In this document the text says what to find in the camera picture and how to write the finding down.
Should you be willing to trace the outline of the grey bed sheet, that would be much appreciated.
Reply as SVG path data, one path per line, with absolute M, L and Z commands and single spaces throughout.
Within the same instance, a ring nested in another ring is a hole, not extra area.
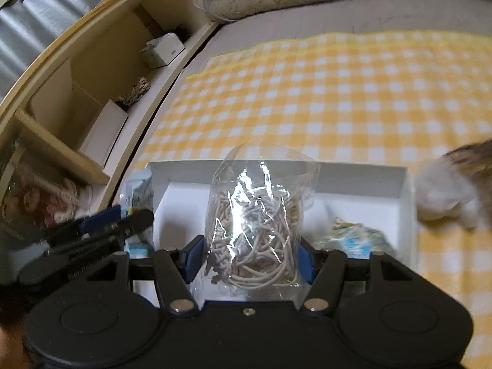
M 317 34 L 450 30 L 490 35 L 491 15 L 491 2 L 485 0 L 343 0 L 271 11 L 220 28 L 184 73 L 200 72 L 212 57 L 262 42 Z

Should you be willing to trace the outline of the white shallow cardboard tray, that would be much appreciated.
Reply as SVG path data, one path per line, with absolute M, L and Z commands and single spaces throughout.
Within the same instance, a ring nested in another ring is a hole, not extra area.
M 153 242 L 204 235 L 190 290 L 198 302 L 298 300 L 308 275 L 299 246 L 351 258 L 417 261 L 415 203 L 405 168 L 357 163 L 151 162 L 129 183 L 153 201 Z

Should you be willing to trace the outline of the yellow white checkered cloth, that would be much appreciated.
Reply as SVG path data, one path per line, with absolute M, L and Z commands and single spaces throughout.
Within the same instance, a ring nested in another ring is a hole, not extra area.
M 137 155 L 225 158 L 247 141 L 316 161 L 416 171 L 491 136 L 491 39 L 451 31 L 329 33 L 213 55 L 178 80 Z

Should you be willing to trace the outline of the beige rubber band bag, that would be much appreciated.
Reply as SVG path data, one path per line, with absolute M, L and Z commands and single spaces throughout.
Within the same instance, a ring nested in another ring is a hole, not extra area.
M 192 283 L 199 304 L 297 299 L 304 214 L 320 165 L 290 148 L 245 142 L 213 174 L 204 264 Z

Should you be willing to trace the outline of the tissue box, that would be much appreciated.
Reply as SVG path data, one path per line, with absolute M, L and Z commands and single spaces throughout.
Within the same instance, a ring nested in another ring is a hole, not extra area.
M 149 68 L 161 68 L 170 65 L 184 49 L 185 46 L 178 36 L 168 33 L 148 41 L 138 54 Z

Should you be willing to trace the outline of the blue floral fabric pouch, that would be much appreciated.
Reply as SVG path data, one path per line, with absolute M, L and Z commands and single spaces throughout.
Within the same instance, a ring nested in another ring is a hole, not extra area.
M 339 250 L 348 258 L 369 259 L 372 252 L 383 252 L 396 257 L 397 253 L 381 230 L 360 222 L 348 222 L 336 217 L 332 228 L 318 236 L 312 246 L 317 250 Z

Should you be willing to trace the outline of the silver grey curtain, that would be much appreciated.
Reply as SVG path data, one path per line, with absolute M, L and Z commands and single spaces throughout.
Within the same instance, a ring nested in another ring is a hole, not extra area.
M 33 61 L 103 0 L 1 0 L 1 97 Z

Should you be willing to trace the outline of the wooden shelf unit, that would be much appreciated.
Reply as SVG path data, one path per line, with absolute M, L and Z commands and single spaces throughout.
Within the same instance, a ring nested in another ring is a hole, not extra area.
M 182 28 L 188 39 L 169 65 L 152 69 L 145 43 Z M 90 212 L 109 206 L 154 114 L 215 26 L 198 0 L 106 0 L 58 37 L 19 78 L 1 104 L 1 185 L 29 157 L 48 171 L 93 189 Z M 150 85 L 132 106 L 105 162 L 82 151 L 106 103 L 138 79 Z

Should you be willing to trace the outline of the doll in clear case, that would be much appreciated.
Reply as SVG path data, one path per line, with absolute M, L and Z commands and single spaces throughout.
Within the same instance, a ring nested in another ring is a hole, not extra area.
M 93 188 L 17 148 L 1 171 L 1 230 L 22 240 L 88 214 Z

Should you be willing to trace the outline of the white blue wipe packet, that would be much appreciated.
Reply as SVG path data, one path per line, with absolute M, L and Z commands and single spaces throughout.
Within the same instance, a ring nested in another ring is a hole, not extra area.
M 149 209 L 153 212 L 152 171 L 150 168 L 143 168 L 129 176 L 120 190 L 119 204 L 121 218 L 143 209 Z M 129 254 L 131 259 L 148 258 L 153 254 L 152 224 L 144 231 L 125 240 L 123 250 Z

